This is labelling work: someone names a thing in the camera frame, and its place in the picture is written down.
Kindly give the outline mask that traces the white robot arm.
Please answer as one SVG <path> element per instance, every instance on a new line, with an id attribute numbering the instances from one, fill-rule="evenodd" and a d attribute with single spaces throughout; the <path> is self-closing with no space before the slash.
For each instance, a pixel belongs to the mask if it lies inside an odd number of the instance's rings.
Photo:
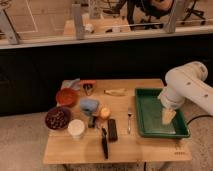
<path id="1" fill-rule="evenodd" d="M 207 85 L 207 67 L 193 61 L 169 70 L 165 75 L 166 86 L 158 95 L 163 105 L 162 123 L 170 124 L 186 99 L 191 100 L 213 116 L 213 87 Z"/>

